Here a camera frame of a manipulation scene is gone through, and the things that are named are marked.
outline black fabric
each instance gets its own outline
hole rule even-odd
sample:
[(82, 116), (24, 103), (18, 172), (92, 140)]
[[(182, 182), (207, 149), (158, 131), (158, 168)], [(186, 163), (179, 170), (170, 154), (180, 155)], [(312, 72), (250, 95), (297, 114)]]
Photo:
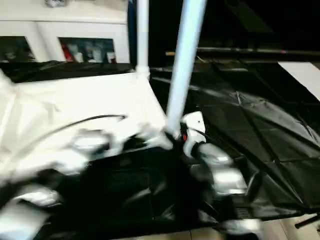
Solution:
[[(1, 63), (0, 68), (16, 83), (132, 71), (122, 64), (59, 62)], [(150, 85), (165, 111), (172, 67), (150, 71)], [(254, 216), (269, 220), (320, 210), (319, 109), (319, 101), (277, 63), (236, 62), (196, 65), (184, 112), (202, 112), (208, 142), (234, 159), (249, 185)], [(108, 229), (113, 238), (214, 227), (223, 208), (214, 202), (203, 206), (208, 201), (196, 191), (202, 188), (188, 174), (177, 174), (168, 181), (167, 176), (174, 176), (175, 171), (187, 171), (179, 158), (166, 154), (132, 155), (135, 162), (123, 158), (120, 165), (110, 163), (115, 175), (104, 172), (110, 171), (109, 167), (94, 167), (95, 180), (84, 181), (79, 189), (87, 192), (74, 194), (79, 197), (85, 193), (74, 206), (87, 209), (83, 216), (90, 221), (91, 214), (102, 214), (92, 220), (95, 229)], [(123, 171), (130, 164), (130, 171)], [(195, 164), (187, 162), (188, 167)], [(162, 188), (163, 194), (156, 194), (157, 188)], [(78, 216), (79, 208), (69, 209)], [(190, 212), (177, 215), (177, 209)]]
[[(165, 110), (170, 69), (151, 72)], [(212, 143), (235, 160), (250, 189), (255, 216), (267, 219), (320, 208), (319, 101), (278, 64), (198, 65), (184, 113), (201, 111)]]

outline tile floor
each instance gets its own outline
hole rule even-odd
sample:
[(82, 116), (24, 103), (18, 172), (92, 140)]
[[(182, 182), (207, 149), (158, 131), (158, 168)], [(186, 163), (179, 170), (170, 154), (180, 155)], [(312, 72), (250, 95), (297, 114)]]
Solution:
[[(317, 232), (319, 222), (296, 229), (294, 224), (314, 215), (304, 215), (282, 220), (265, 221), (263, 230), (265, 240), (320, 240)], [(201, 228), (191, 231), (175, 232), (130, 238), (130, 240), (223, 240), (224, 236), (212, 228)]]

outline white pole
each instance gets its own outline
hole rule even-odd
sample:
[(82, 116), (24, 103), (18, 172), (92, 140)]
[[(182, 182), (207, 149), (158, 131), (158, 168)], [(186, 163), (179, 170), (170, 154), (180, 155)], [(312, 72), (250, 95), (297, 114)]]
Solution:
[(180, 131), (207, 0), (184, 0), (167, 107), (167, 130)]
[(137, 0), (137, 66), (138, 73), (149, 75), (149, 0)]

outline white shelf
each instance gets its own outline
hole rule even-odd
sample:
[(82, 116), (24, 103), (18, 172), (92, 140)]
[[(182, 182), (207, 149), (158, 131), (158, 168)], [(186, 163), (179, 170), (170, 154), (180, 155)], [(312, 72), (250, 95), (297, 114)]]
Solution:
[(47, 7), (44, 0), (0, 0), (0, 21), (127, 23), (127, 0), (69, 0)]

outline cable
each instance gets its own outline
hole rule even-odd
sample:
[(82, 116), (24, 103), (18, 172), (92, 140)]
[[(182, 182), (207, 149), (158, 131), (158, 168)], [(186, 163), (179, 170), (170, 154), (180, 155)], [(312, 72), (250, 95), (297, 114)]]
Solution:
[(88, 117), (88, 118), (85, 118), (85, 119), (82, 119), (82, 120), (78, 120), (78, 121), (75, 121), (75, 122), (72, 122), (72, 123), (69, 123), (67, 125), (64, 125), (64, 126), (61, 126), (57, 129), (54, 129), (44, 135), (42, 135), (41, 137), (39, 137), (38, 139), (32, 141), (31, 143), (29, 143), (27, 146), (23, 147), (22, 149), (20, 149), (16, 155), (14, 155), (11, 160), (10, 160), (10, 165), (12, 164), (17, 164), (17, 162), (14, 161), (14, 159), (16, 159), (18, 156), (20, 156), (22, 153), (25, 153), (27, 152), (29, 149), (32, 149), (33, 146), (36, 146), (38, 145), (41, 141), (49, 138), (50, 136), (58, 133), (58, 132), (61, 132), (65, 129), (68, 129), (74, 125), (78, 125), (78, 124), (81, 124), (81, 123), (84, 123), (84, 122), (88, 122), (88, 121), (91, 121), (91, 120), (95, 120), (95, 119), (102, 119), (102, 118), (120, 118), (120, 120), (123, 120), (125, 118), (127, 118), (126, 115), (116, 115), (116, 114), (109, 114), (109, 115), (97, 115), (97, 116), (91, 116), (91, 117)]
[(28, 144), (27, 146), (25, 146), (24, 148), (22, 148), (22, 150), (20, 150), (19, 152), (23, 152), (23, 150), (26, 150), (26, 149), (29, 149), (32, 145), (37, 145), (39, 142), (47, 139), (48, 137), (58, 133), (58, 132), (61, 132), (65, 129), (68, 129), (74, 125), (78, 125), (78, 124), (81, 124), (81, 123), (84, 123), (84, 122), (88, 122), (88, 121), (91, 121), (91, 120), (95, 120), (95, 119), (103, 119), (103, 118), (121, 118), (121, 120), (125, 119), (127, 116), (125, 115), (116, 115), (116, 114), (110, 114), (110, 115), (97, 115), (97, 116), (91, 116), (91, 117), (88, 117), (88, 118), (85, 118), (85, 119), (82, 119), (82, 120), (79, 120), (79, 121), (75, 121), (75, 122), (72, 122), (72, 123), (69, 123), (67, 125), (64, 125), (64, 126), (61, 126), (57, 129), (54, 129), (48, 133), (46, 133), (45, 135), (42, 135), (41, 137), (39, 137), (38, 139), (36, 139), (35, 141), (31, 142), (30, 144)]

